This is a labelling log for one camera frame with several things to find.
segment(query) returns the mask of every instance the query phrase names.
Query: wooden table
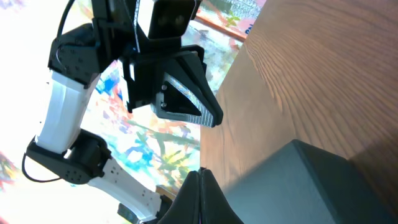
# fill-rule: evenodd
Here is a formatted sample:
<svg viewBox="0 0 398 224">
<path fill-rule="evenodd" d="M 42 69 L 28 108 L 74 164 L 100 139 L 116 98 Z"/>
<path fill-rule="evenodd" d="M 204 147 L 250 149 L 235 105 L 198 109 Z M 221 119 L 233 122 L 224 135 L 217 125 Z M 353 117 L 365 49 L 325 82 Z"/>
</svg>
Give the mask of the wooden table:
<svg viewBox="0 0 398 224">
<path fill-rule="evenodd" d="M 292 139 L 343 156 L 398 213 L 398 2 L 267 0 L 201 131 L 226 189 Z"/>
</svg>

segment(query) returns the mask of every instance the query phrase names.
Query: colorful mural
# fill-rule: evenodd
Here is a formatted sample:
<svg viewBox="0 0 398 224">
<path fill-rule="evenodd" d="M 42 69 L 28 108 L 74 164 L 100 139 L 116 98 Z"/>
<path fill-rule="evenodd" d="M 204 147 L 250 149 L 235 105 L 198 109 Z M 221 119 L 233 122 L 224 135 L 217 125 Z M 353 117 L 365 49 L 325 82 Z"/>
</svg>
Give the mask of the colorful mural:
<svg viewBox="0 0 398 224">
<path fill-rule="evenodd" d="M 18 175 L 19 169 L 0 151 L 0 192 L 5 191 L 5 185 L 14 184 Z"/>
<path fill-rule="evenodd" d="M 247 36 L 266 0 L 203 0 L 198 16 Z"/>
<path fill-rule="evenodd" d="M 25 35 L 22 30 L 29 30 L 33 26 L 38 26 L 41 30 L 35 39 L 35 45 L 24 45 L 26 55 L 30 58 L 30 66 L 34 65 L 31 68 L 36 69 L 40 66 L 35 67 L 35 65 L 43 64 L 43 70 L 45 70 L 47 54 L 44 50 L 49 49 L 50 40 L 55 35 L 58 24 L 58 21 L 55 19 L 52 21 L 49 18 L 54 18 L 55 15 L 60 17 L 65 4 L 66 0 L 57 2 L 51 0 L 0 0 L 0 17 L 9 21 L 7 26 L 0 24 L 2 32 L 13 33 L 13 29 L 18 27 L 21 30 L 18 32 L 18 41 L 21 41 Z M 52 10 L 46 11 L 43 9 L 44 7 L 49 7 Z M 236 11 L 233 10 L 228 15 L 227 21 L 229 21 L 230 27 L 239 24 L 241 17 L 237 15 Z M 65 30 L 84 22 L 90 22 L 91 17 L 90 1 L 76 0 L 65 24 Z M 44 27 L 45 22 L 53 25 Z M 4 35 L 0 36 L 0 42 L 7 42 L 9 46 L 21 44 L 13 42 L 13 38 Z M 198 44 L 205 49 L 205 62 L 208 65 L 206 78 L 213 93 L 216 94 L 242 43 L 195 21 L 190 22 L 182 42 L 183 45 Z M 7 52 L 7 55 L 17 55 L 11 54 L 13 52 L 11 47 L 2 50 Z M 6 60 L 4 64 L 8 64 L 7 60 L 11 62 L 13 59 L 2 58 L 2 60 Z M 3 70 L 0 67 L 0 71 L 9 73 L 5 71 L 13 70 Z M 18 78 L 25 73 L 18 73 L 14 77 L 8 76 L 6 83 L 12 85 L 12 83 L 19 82 Z M 30 92 L 32 99 L 41 99 L 42 95 L 39 92 Z M 162 185 L 176 194 L 188 172 L 199 169 L 200 127 L 190 123 L 159 119 L 149 106 L 138 108 L 130 114 L 122 104 L 120 92 L 119 73 L 116 62 L 114 62 L 102 73 L 101 80 L 90 99 L 81 127 L 104 138 L 113 157 L 146 187 L 154 190 L 156 185 Z M 32 124 L 27 121 L 37 118 L 25 111 L 23 116 L 19 114 L 11 112 L 5 119 L 18 121 L 20 127 L 15 128 L 18 133 L 13 134 L 23 132 L 26 135 L 19 136 L 20 142 L 29 142 L 35 133 L 27 130 L 34 128 L 23 127 L 22 124 Z M 0 127 L 0 131 L 6 133 L 9 128 L 2 129 Z M 82 223 L 125 223 L 116 215 L 118 202 L 113 198 L 100 195 L 99 191 L 84 185 L 71 187 L 70 184 L 62 180 L 40 185 L 30 182 L 21 175 L 19 170 L 24 148 L 6 147 L 1 150 L 0 224 L 26 223 L 30 218 L 37 220 L 38 223 L 54 223 L 54 220 L 57 223 L 71 223 L 73 217 L 63 217 L 61 220 L 57 218 L 62 216 L 63 211 L 70 208 L 71 203 L 75 203 L 74 197 L 82 197 L 82 195 L 84 195 L 84 199 L 79 199 L 82 203 L 74 205 L 76 212 L 89 206 L 92 207 L 92 211 L 82 212 L 81 215 L 84 216 L 90 212 L 101 214 L 98 217 L 96 215 L 95 218 L 80 217 Z M 51 179 L 53 175 L 43 167 L 34 164 L 29 164 L 27 171 L 32 177 L 38 179 L 47 179 L 47 176 Z M 97 204 L 98 198 L 101 198 L 100 204 Z M 19 210 L 27 215 L 21 216 L 17 212 Z"/>
</svg>

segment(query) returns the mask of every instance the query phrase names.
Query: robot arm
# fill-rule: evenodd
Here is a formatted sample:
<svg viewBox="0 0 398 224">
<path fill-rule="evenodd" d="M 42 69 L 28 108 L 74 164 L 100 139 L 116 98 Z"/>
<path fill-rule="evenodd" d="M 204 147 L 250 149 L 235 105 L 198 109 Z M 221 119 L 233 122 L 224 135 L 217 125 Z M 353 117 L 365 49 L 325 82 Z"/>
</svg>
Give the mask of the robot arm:
<svg viewBox="0 0 398 224">
<path fill-rule="evenodd" d="M 106 142 L 80 129 L 80 124 L 101 72 L 114 60 L 120 64 L 129 112 L 151 104 L 161 118 L 210 127 L 221 123 L 223 112 L 205 78 L 204 50 L 181 46 L 181 35 L 199 4 L 200 0 L 95 0 L 92 24 L 62 34 L 62 21 L 49 58 L 49 107 L 26 155 L 68 182 L 112 195 L 142 222 L 162 218 L 171 200 L 131 177 L 112 158 Z"/>
<path fill-rule="evenodd" d="M 37 149 L 41 147 L 59 155 L 62 155 L 67 149 L 72 149 L 72 152 L 76 153 L 75 151 L 79 148 L 74 149 L 72 144 L 76 142 L 80 135 L 80 124 L 99 78 L 98 75 L 91 86 L 84 89 L 81 83 L 52 71 L 52 94 L 45 122 L 43 122 L 44 125 L 29 147 L 35 144 Z M 78 156 L 90 157 L 92 155 L 79 154 Z M 67 161 L 69 158 L 59 157 L 59 159 Z M 99 176 L 92 175 L 94 178 L 90 179 L 87 184 L 103 190 L 119 200 L 141 221 L 146 222 L 156 219 L 162 203 L 160 195 L 145 188 L 131 177 L 110 155 L 108 159 L 101 162 L 104 163 L 100 165 L 103 167 L 102 174 Z M 83 179 L 80 177 L 81 172 L 84 171 L 78 170 L 77 167 L 65 167 L 63 171 L 57 174 L 67 181 L 83 184 Z"/>
</svg>

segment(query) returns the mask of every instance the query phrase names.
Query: colorful painting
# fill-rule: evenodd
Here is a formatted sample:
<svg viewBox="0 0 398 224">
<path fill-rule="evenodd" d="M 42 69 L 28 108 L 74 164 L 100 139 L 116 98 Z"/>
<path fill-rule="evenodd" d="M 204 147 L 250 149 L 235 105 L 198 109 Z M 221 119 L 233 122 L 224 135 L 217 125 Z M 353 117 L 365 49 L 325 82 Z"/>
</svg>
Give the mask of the colorful painting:
<svg viewBox="0 0 398 224">
<path fill-rule="evenodd" d="M 0 131 L 15 136 L 5 142 L 7 147 L 2 148 L 0 153 L 0 224 L 28 223 L 31 220 L 37 223 L 74 223 L 73 217 L 63 214 L 71 207 L 81 223 L 126 223 L 116 214 L 118 202 L 92 187 L 71 187 L 63 180 L 37 184 L 21 175 L 23 152 L 34 136 L 35 124 L 38 125 L 40 119 L 33 115 L 34 109 L 40 107 L 38 99 L 45 98 L 38 80 L 43 86 L 48 86 L 45 82 L 49 80 L 49 77 L 36 74 L 48 73 L 47 51 L 67 1 L 0 2 L 0 18 L 8 21 L 0 23 L 0 30 L 12 34 L 0 36 L 0 42 L 7 43 L 2 47 L 3 54 L 0 56 L 8 57 L 1 58 L 3 64 L 0 71 L 2 74 L 13 74 L 4 76 L 2 82 L 7 85 L 1 91 L 14 97 L 6 97 L 6 103 L 3 101 L 7 105 L 7 116 L 1 118 L 3 125 Z M 68 15 L 65 31 L 90 22 L 91 17 L 90 1 L 76 0 Z M 229 15 L 230 27 L 239 22 L 237 17 L 235 11 Z M 23 42 L 26 37 L 30 42 Z M 182 42 L 183 45 L 198 44 L 205 49 L 208 65 L 206 78 L 216 94 L 242 43 L 195 21 L 190 22 Z M 23 47 L 24 55 L 29 58 L 24 66 L 15 61 L 19 53 L 12 46 L 16 45 Z M 29 93 L 23 95 L 26 100 L 23 106 L 15 100 L 19 98 L 16 94 L 20 91 Z M 102 73 L 81 127 L 104 138 L 113 157 L 151 190 L 162 185 L 176 194 L 188 172 L 200 167 L 200 127 L 159 119 L 149 106 L 128 113 L 122 104 L 116 62 Z M 37 179 L 54 178 L 53 173 L 30 159 L 27 160 L 27 172 Z"/>
<path fill-rule="evenodd" d="M 0 192 L 5 191 L 5 185 L 14 184 L 18 175 L 19 169 L 0 151 Z"/>
<path fill-rule="evenodd" d="M 198 17 L 245 37 L 266 0 L 203 0 Z"/>
</svg>

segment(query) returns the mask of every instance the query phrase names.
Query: black cable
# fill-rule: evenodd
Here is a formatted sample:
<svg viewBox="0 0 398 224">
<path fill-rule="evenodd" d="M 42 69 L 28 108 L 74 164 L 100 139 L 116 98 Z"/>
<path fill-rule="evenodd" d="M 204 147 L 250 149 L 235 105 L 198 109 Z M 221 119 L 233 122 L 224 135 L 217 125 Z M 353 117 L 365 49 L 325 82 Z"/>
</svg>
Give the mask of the black cable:
<svg viewBox="0 0 398 224">
<path fill-rule="evenodd" d="M 61 179 L 61 177 L 55 178 L 55 179 L 51 179 L 51 180 L 36 180 L 35 178 L 32 178 L 25 170 L 25 159 L 26 159 L 26 153 L 24 153 L 24 157 L 22 158 L 22 173 L 29 180 L 31 180 L 33 182 L 37 182 L 37 183 L 48 183 L 48 182 L 53 182 L 53 181 L 57 181 L 57 180 Z"/>
<path fill-rule="evenodd" d="M 63 26 L 65 25 L 65 21 L 67 20 L 68 13 L 73 5 L 73 2 L 75 2 L 75 0 L 69 0 L 67 6 L 63 10 L 60 25 L 58 26 L 57 37 L 60 37 L 62 35 Z"/>
</svg>

